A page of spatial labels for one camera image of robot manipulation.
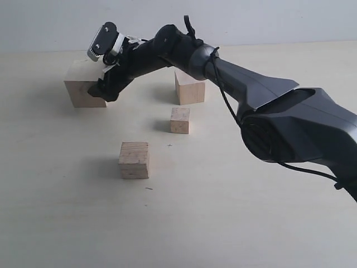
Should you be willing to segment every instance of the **wooden block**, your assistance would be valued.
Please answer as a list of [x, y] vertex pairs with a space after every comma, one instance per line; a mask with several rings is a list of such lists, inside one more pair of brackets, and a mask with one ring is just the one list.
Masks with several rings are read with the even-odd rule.
[[98, 78], [104, 76], [102, 61], [91, 61], [90, 59], [76, 60], [69, 68], [65, 77], [68, 94], [75, 108], [106, 107], [107, 103], [102, 98], [94, 98], [87, 90], [94, 85]]
[[170, 122], [172, 133], [189, 134], [190, 109], [173, 108]]
[[180, 105], [205, 101], [206, 83], [194, 79], [180, 69], [175, 70], [175, 86]]
[[123, 142], [119, 166], [123, 179], [148, 179], [149, 144], [147, 142]]

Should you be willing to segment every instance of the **white table surface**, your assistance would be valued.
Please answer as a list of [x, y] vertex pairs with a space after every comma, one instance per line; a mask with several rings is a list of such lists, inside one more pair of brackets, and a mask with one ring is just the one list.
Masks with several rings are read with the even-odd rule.
[[[220, 55], [323, 87], [357, 113], [357, 42]], [[172, 68], [107, 108], [75, 109], [63, 78], [83, 58], [0, 54], [1, 268], [357, 267], [357, 204], [329, 179], [251, 155], [211, 82], [206, 102], [187, 106], [191, 133], [173, 134]], [[150, 179], [120, 179], [123, 141], [149, 142]]]

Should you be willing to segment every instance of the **black cable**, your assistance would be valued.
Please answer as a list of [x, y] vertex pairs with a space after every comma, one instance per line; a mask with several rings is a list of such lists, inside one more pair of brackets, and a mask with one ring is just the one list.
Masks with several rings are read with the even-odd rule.
[[[216, 80], [217, 85], [218, 85], [218, 87], [219, 87], [219, 89], [221, 91], [223, 100], [224, 100], [225, 104], [228, 107], [228, 110], [230, 111], [231, 115], [233, 116], [233, 118], [236, 121], [236, 123], [239, 126], [239, 128], [242, 129], [243, 128], [242, 123], [239, 122], [237, 115], [234, 113], [231, 105], [229, 104], [229, 102], [227, 100], [227, 97], [226, 97], [226, 95], [224, 93], [224, 90], [223, 90], [222, 82], [221, 82], [220, 77], [219, 77], [218, 68], [217, 68], [217, 65], [216, 65], [216, 62], [215, 62], [215, 59], [217, 58], [216, 52], [218, 50], [219, 50], [219, 47], [216, 47], [213, 50], [213, 52], [211, 53], [211, 55], [210, 55], [210, 60], [211, 60], [211, 62], [213, 64], [213, 69], [214, 69], [214, 73], [215, 73], [215, 80]], [[334, 177], [332, 175], [329, 175], [327, 173], [323, 173], [323, 172], [320, 172], [320, 171], [317, 171], [317, 170], [304, 169], [304, 168], [301, 168], [301, 167], [292, 166], [292, 165], [289, 165], [289, 164], [286, 164], [286, 163], [280, 162], [280, 161], [275, 161], [275, 163], [277, 163], [277, 164], [279, 164], [279, 165], [281, 165], [281, 166], [283, 166], [284, 168], [287, 168], [287, 169], [291, 169], [291, 170], [294, 170], [294, 171], [299, 171], [299, 172], [303, 172], [303, 173], [309, 173], [309, 174], [314, 174], [314, 175], [326, 177], [328, 179], [331, 179], [331, 180], [339, 183], [336, 177]]]

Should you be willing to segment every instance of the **small wooden cube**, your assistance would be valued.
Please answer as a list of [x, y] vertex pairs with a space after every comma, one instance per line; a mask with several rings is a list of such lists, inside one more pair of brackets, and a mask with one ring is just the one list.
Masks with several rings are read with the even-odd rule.
[[102, 61], [90, 59], [76, 60], [69, 68], [64, 83], [75, 108], [106, 107], [102, 98], [94, 98], [88, 89], [104, 76], [105, 65]]
[[180, 69], [175, 70], [175, 86], [180, 105], [205, 101], [206, 83], [198, 81]]
[[119, 166], [123, 179], [148, 179], [148, 142], [123, 142], [120, 150]]
[[170, 122], [172, 133], [189, 134], [190, 109], [173, 108]]

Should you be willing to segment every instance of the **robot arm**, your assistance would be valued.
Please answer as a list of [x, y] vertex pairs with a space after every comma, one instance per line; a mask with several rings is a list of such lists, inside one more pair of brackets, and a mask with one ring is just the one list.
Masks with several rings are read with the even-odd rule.
[[[93, 97], [115, 101], [136, 77], [175, 66], [197, 80], [209, 79], [238, 103], [231, 110], [248, 150], [265, 162], [322, 175], [357, 201], [357, 115], [336, 104], [321, 88], [298, 88], [289, 79], [255, 73], [219, 58], [217, 49], [195, 37], [189, 18], [183, 34], [163, 26], [151, 40], [133, 39], [107, 22], [98, 31], [88, 55], [103, 56], [104, 79], [89, 89]], [[287, 163], [313, 162], [335, 176]]]

